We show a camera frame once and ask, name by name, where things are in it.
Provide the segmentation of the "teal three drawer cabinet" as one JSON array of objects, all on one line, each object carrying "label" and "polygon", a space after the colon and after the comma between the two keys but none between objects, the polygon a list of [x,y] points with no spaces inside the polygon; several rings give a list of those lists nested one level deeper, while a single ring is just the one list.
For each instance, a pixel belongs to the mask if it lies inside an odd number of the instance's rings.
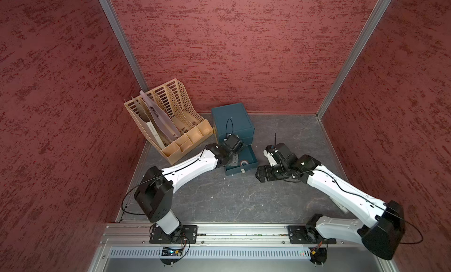
[{"label": "teal three drawer cabinet", "polygon": [[211,110],[213,117],[213,130],[216,141],[221,144],[230,135],[235,135],[244,144],[244,148],[239,152],[239,163],[247,160],[248,165],[238,166],[236,168],[225,169],[227,176],[237,175],[256,169],[258,160],[252,149],[252,142],[255,133],[255,127],[245,110],[244,104],[230,104],[221,107],[215,107]]}]

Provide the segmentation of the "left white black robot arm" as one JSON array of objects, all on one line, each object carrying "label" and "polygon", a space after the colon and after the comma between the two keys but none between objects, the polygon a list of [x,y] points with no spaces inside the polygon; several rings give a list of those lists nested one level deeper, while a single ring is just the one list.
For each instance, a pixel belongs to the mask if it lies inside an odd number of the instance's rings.
[{"label": "left white black robot arm", "polygon": [[178,235],[181,222],[171,206],[173,194],[198,176],[226,166],[245,147],[236,135],[224,142],[208,144],[196,156],[169,168],[147,170],[133,195],[144,215],[166,235]]}]

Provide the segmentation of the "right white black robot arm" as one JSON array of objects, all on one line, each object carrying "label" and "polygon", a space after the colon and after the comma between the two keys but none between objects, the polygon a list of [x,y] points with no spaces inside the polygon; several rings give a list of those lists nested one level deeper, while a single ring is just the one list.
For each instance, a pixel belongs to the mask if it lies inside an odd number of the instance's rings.
[{"label": "right white black robot arm", "polygon": [[303,183],[325,193],[355,219],[336,219],[315,215],[306,225],[311,241],[317,238],[341,239],[363,245],[384,260],[391,260],[405,234],[404,209],[396,201],[384,202],[331,172],[319,160],[295,153],[283,143],[264,150],[268,165],[259,166],[256,178],[261,182],[284,180]]}]

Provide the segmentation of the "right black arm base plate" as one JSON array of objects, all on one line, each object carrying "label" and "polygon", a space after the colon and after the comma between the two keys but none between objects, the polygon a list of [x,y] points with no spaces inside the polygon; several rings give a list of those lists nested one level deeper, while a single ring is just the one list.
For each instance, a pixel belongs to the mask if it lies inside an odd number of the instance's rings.
[{"label": "right black arm base plate", "polygon": [[288,237],[292,245],[319,245],[320,243],[326,245],[337,244],[336,239],[323,238],[313,226],[306,225],[292,225],[287,227]]}]

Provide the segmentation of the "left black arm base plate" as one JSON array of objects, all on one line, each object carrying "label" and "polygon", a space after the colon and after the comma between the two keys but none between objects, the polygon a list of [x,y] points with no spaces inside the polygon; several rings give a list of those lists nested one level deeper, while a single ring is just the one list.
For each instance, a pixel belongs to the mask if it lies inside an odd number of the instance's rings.
[{"label": "left black arm base plate", "polygon": [[156,225],[150,228],[150,244],[195,244],[197,240],[197,225],[181,225],[173,233],[166,234],[163,229]]}]

